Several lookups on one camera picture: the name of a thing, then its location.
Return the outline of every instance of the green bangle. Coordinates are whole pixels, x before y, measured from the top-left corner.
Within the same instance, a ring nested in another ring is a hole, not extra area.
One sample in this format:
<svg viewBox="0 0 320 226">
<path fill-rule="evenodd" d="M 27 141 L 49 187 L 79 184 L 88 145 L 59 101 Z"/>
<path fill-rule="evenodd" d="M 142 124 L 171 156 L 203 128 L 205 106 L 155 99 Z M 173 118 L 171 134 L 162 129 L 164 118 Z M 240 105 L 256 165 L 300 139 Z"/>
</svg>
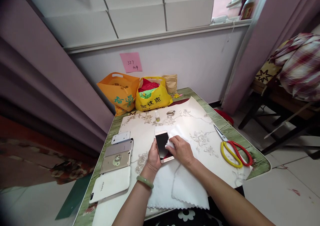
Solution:
<svg viewBox="0 0 320 226">
<path fill-rule="evenodd" d="M 148 185 L 151 189 L 153 189 L 153 187 L 154 187 L 153 183 L 151 183 L 148 179 L 146 179 L 146 178 L 144 178 L 144 177 L 142 177 L 140 175 L 137 176 L 137 180 L 142 182 L 142 183 L 144 183 L 144 184 L 146 184 L 146 185 Z"/>
</svg>

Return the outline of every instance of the scissors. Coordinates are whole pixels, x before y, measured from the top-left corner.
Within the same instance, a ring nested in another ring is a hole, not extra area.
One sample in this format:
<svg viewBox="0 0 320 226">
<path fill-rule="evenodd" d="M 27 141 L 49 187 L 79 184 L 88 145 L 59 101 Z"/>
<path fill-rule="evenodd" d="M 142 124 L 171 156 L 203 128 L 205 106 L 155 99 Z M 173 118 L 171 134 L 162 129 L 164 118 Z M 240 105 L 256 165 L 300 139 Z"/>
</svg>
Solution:
<svg viewBox="0 0 320 226">
<path fill-rule="evenodd" d="M 253 163 L 253 159 L 251 157 L 251 155 L 249 154 L 249 152 L 244 148 L 242 147 L 240 144 L 237 144 L 236 142 L 234 141 L 230 141 L 226 138 L 226 136 L 223 135 L 223 133 L 221 133 L 221 131 L 217 128 L 217 126 L 215 126 L 215 129 L 217 130 L 220 138 L 222 139 L 222 142 L 221 142 L 221 154 L 222 154 L 222 157 L 227 161 L 228 164 L 230 164 L 231 166 L 235 167 L 235 168 L 242 168 L 242 166 L 251 166 L 252 163 Z M 236 154 L 234 154 L 232 152 L 232 150 L 227 146 L 227 143 L 231 144 L 231 146 L 233 147 L 234 151 L 236 152 Z M 242 157 L 240 156 L 240 153 L 239 151 L 237 150 L 236 146 L 238 146 L 240 149 L 242 149 L 245 154 L 247 155 L 248 157 L 248 163 L 246 163 Z M 234 159 L 239 163 L 239 164 L 234 164 L 233 162 L 231 162 L 227 156 L 224 154 L 224 148 L 227 149 L 227 151 L 232 155 L 232 157 L 234 157 Z"/>
</svg>

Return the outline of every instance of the pink sticky note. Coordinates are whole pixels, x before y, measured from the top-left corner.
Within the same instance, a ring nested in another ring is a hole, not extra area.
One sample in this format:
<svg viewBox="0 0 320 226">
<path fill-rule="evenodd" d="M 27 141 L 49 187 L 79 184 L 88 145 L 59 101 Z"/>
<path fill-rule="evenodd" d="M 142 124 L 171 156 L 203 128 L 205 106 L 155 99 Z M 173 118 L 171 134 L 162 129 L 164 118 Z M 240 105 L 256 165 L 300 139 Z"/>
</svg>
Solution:
<svg viewBox="0 0 320 226">
<path fill-rule="evenodd" d="M 120 57 L 126 73 L 142 71 L 139 53 L 121 53 Z"/>
</svg>

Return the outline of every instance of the small bottle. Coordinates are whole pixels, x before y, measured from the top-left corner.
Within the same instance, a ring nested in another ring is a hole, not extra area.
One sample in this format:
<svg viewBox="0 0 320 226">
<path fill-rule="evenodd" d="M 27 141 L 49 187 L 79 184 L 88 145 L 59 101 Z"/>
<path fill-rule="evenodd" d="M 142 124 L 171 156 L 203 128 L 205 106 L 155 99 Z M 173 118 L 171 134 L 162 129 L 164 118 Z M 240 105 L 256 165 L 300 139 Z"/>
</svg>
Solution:
<svg viewBox="0 0 320 226">
<path fill-rule="evenodd" d="M 155 110 L 155 111 L 154 111 L 154 114 L 155 114 L 155 116 L 156 116 L 156 121 L 157 121 L 157 122 L 160 122 L 160 114 L 158 113 L 158 111 Z"/>
</svg>

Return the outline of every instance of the pink curtain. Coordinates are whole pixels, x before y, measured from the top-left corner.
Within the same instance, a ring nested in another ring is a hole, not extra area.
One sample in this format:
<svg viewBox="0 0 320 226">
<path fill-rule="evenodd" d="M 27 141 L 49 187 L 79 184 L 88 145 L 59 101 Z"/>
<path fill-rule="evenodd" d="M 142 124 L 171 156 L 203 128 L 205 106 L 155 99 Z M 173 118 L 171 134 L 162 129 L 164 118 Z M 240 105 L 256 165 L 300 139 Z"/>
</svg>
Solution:
<svg viewBox="0 0 320 226">
<path fill-rule="evenodd" d="M 0 95 L 100 152 L 113 115 L 26 0 L 0 8 Z"/>
<path fill-rule="evenodd" d="M 268 57 L 281 43 L 301 32 L 319 10 L 320 0 L 266 0 L 250 39 L 244 40 L 245 50 L 237 56 L 240 60 L 234 65 L 223 111 L 234 114 Z"/>
</svg>

